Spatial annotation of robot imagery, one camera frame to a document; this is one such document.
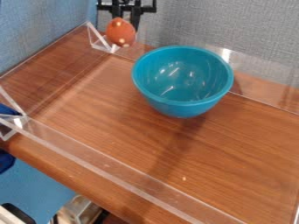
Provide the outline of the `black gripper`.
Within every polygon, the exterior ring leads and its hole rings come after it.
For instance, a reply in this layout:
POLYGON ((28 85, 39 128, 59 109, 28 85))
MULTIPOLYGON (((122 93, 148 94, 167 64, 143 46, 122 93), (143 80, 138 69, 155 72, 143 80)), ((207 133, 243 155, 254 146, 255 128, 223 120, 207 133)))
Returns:
POLYGON ((156 0, 150 4, 144 4, 143 0, 98 0, 98 9, 110 11, 112 18, 122 18, 124 11, 131 11, 130 22, 135 29, 139 28, 142 12, 156 13, 156 0))

